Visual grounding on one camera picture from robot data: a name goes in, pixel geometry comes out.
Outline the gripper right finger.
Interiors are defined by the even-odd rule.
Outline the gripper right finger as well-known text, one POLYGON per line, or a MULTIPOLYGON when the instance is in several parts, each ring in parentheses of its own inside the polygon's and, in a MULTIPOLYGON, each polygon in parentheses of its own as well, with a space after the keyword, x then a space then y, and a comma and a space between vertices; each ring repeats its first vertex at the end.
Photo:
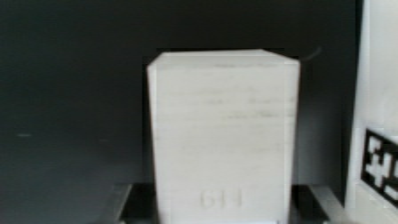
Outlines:
POLYGON ((326 185, 292 187, 290 224, 351 224, 351 218, 326 185))

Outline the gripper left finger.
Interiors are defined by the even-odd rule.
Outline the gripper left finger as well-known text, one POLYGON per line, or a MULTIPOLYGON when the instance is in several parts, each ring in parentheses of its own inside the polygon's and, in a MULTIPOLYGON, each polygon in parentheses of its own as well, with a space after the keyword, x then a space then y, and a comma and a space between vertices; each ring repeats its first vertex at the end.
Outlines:
POLYGON ((118 184, 95 224, 159 224, 152 183, 118 184))

